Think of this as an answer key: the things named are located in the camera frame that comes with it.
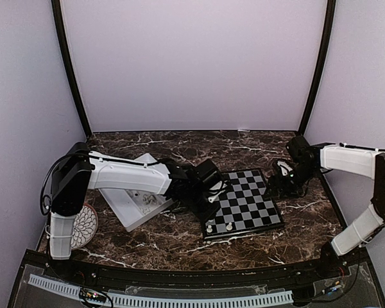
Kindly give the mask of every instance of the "patterned plate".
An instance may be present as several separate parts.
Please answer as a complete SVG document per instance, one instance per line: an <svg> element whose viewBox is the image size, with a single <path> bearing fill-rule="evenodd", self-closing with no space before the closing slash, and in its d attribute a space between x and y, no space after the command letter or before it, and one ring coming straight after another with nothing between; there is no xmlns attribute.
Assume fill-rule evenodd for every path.
<svg viewBox="0 0 385 308"><path fill-rule="evenodd" d="M88 203L84 203L80 213L76 216L71 238L71 249L79 249L89 243L96 234L98 217L96 210Z"/></svg>

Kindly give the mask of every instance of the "brown marble tabletop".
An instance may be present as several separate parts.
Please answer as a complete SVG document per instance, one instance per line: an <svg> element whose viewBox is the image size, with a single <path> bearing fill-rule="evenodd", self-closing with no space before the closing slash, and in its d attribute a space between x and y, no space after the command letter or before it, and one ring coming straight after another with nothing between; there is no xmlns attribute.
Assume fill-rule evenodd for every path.
<svg viewBox="0 0 385 308"><path fill-rule="evenodd" d="M221 171L261 168L271 174L274 158L289 158L285 144L292 132L143 132L97 133L92 150L124 158L150 153L199 164L211 158ZM128 233L98 191L86 202L99 218L92 241L72 252L72 259L145 270L238 270L317 259L341 225L320 181L311 180L304 198L278 201L285 227L260 234L204 241L200 222L173 205ZM44 252L43 239L39 251Z"/></svg>

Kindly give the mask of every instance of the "white wall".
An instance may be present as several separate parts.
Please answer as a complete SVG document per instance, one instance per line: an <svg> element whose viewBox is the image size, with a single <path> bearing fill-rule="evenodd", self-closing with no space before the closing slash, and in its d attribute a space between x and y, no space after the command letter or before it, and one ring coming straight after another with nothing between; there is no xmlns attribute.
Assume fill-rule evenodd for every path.
<svg viewBox="0 0 385 308"><path fill-rule="evenodd" d="M93 131L298 129L325 0L62 3Z"/></svg>
<svg viewBox="0 0 385 308"><path fill-rule="evenodd" d="M337 1L309 142L385 148L385 0ZM328 181L348 223L369 204L373 182L335 171ZM369 245L385 292L385 231Z"/></svg>
<svg viewBox="0 0 385 308"><path fill-rule="evenodd" d="M51 1L0 1L0 308L44 218L43 177L84 134L58 48Z"/></svg>

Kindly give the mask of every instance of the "chessboard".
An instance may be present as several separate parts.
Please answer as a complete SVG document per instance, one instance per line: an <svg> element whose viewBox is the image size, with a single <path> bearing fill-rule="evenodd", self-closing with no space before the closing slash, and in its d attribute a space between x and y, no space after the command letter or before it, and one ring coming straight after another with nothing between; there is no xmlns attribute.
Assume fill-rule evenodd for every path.
<svg viewBox="0 0 385 308"><path fill-rule="evenodd" d="M275 202L265 200L266 185L258 169L224 174L231 186L214 203L221 208L214 218L201 224L204 239L232 237L251 232L263 232L284 226Z"/></svg>

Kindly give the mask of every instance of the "black beam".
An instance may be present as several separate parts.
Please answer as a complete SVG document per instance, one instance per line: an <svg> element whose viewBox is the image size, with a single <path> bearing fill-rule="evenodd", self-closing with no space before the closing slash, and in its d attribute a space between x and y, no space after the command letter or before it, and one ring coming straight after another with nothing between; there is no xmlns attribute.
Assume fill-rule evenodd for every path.
<svg viewBox="0 0 385 308"><path fill-rule="evenodd" d="M327 1L327 12L325 13L325 22L323 24L320 52L318 53L314 77L312 78L311 88L309 90L307 103L305 104L304 114L302 115L302 120L298 129L298 132L302 135L307 129L309 118L311 117L312 109L314 108L316 94L318 93L318 88L320 87L323 67L325 65L325 59L327 57L329 39L331 36L332 23L334 21L335 5L336 0Z"/></svg>
<svg viewBox="0 0 385 308"><path fill-rule="evenodd" d="M64 69L69 80L71 94L73 95L74 104L76 105L77 113L83 126L84 133L86 137L90 137L92 132L85 114L83 101L81 100L80 91L78 90L76 75L74 75L73 64L71 62L69 46L67 44L67 37L65 35L65 28L62 15L62 7L60 0L51 0L51 5L53 7L53 16L54 22L56 25L58 44L60 45L60 51L62 53L62 58L64 62Z"/></svg>

